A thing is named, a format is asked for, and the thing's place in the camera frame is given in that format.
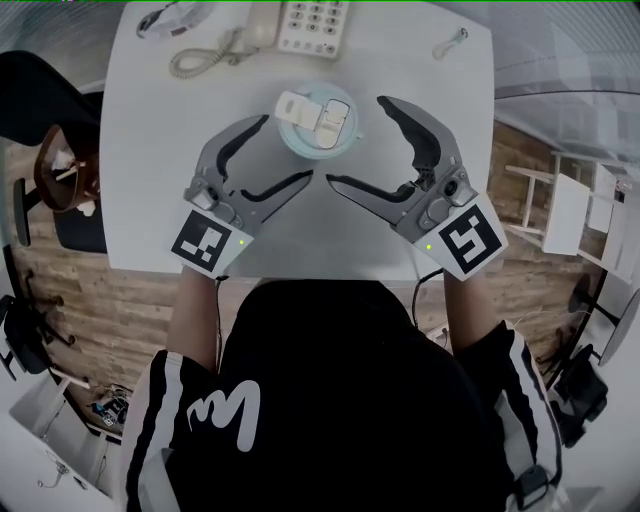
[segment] striped sleeve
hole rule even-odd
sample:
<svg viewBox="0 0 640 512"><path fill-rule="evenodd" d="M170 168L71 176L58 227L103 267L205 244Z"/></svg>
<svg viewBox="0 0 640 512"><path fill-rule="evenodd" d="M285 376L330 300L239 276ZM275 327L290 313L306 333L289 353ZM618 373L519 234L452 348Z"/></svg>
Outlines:
<svg viewBox="0 0 640 512"><path fill-rule="evenodd" d="M507 509L547 506L562 476L562 448L546 389L522 335L502 322L457 359L497 420L493 423L502 426L496 435L513 482Z"/></svg>
<svg viewBox="0 0 640 512"><path fill-rule="evenodd" d="M212 387L214 376L198 363L162 350L143 372L134 391L122 436L121 509L141 510L138 486L143 466L163 449L189 435L186 410Z"/></svg>

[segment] black chair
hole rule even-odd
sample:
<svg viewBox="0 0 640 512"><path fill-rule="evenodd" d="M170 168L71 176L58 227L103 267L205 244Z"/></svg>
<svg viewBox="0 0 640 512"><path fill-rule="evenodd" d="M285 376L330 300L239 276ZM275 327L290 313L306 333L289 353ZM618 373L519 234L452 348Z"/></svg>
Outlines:
<svg viewBox="0 0 640 512"><path fill-rule="evenodd" d="M38 310L29 284L32 278L33 273L29 271L25 278L26 299L16 299L10 295L0 299L0 323L4 319L4 332L9 346L9 353L6 356L0 356L0 361L13 380L16 380L11 369L14 359L23 372L32 374L42 373L51 366L51 359L44 348L43 340L49 344L57 339L68 346L75 343L75 337L69 336L69 339L65 340L46 322L49 310L44 312ZM64 304L61 297L40 302L47 303L49 306Z"/></svg>
<svg viewBox="0 0 640 512"><path fill-rule="evenodd" d="M83 96L49 64L24 51L0 54L0 69L0 136L36 146L57 124L71 148L99 141L102 93ZM13 199L18 239L29 246L27 213L40 202L40 194L37 190L25 194L25 180L21 178L14 183ZM63 247L106 254L100 201L96 201L91 217L76 209L54 212L53 216Z"/></svg>
<svg viewBox="0 0 640 512"><path fill-rule="evenodd" d="M593 345L582 348L569 360L553 387L571 409L570 413L564 412L557 401L551 401L562 444L567 448L575 446L584 435L584 422L595 421L607 405L609 388L593 370L589 361L592 355Z"/></svg>

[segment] white desk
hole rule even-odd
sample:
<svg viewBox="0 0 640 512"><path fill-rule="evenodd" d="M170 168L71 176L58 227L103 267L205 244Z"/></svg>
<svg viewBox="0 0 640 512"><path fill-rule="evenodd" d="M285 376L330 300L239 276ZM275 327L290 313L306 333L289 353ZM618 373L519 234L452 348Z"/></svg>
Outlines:
<svg viewBox="0 0 640 512"><path fill-rule="evenodd" d="M388 225L333 192L324 174L347 174L395 190L417 176L413 151L376 103L381 94L420 105L454 133L472 185L486 189L493 135L493 51L489 30L427 3L353 4L340 59L262 51L237 67L218 64L182 81L168 63L181 49L213 47L244 24L249 3L216 5L196 30L168 41L139 39L143 15L164 3L127 5L105 88L100 140L102 208L114 268L178 272L168 251L176 204L204 144L231 123L271 114L279 94L323 80L354 98L363 140L315 165L311 184L264 227L231 275L415 280L436 264ZM461 28L462 45L436 62L433 47ZM275 123L231 161L229 186L260 192L290 172Z"/></svg>

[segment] blue lid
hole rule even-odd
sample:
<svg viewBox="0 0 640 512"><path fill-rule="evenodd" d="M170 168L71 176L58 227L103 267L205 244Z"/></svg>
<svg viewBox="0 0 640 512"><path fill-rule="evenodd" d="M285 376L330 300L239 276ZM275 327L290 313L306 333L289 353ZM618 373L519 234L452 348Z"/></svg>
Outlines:
<svg viewBox="0 0 640 512"><path fill-rule="evenodd" d="M278 119L278 129L285 144L294 153L309 160L332 158L349 149L358 138L358 113L351 96L335 85L321 82L305 84L293 92L306 96L320 105L326 105L330 100L342 101L349 105L349 113L338 137L338 142L331 149L322 149L316 145L316 132Z"/></svg>

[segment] telephone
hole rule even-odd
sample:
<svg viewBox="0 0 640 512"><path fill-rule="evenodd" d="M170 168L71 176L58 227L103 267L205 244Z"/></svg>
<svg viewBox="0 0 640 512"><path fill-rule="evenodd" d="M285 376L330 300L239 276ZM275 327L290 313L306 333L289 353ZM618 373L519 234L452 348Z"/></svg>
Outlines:
<svg viewBox="0 0 640 512"><path fill-rule="evenodd" d="M193 78L222 60L235 66L266 48L337 59L349 2L253 2L244 28L227 30L217 49L188 48L169 64L176 78ZM200 59L195 67L183 67L184 59Z"/></svg>

